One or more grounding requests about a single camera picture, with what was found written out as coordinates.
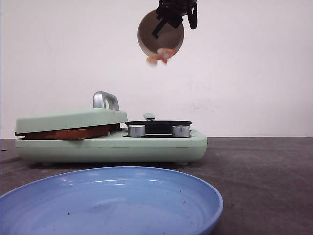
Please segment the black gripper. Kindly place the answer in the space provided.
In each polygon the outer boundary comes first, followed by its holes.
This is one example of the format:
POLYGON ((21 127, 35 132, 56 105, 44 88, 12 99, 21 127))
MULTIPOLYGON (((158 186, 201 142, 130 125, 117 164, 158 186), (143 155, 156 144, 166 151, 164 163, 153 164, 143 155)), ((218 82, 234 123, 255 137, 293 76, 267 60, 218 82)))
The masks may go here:
POLYGON ((178 28, 185 15, 187 15, 191 29, 196 29, 198 25, 196 0, 160 0, 156 13, 160 22, 152 31, 155 39, 159 38, 159 33, 164 27, 166 29, 170 26, 178 28))

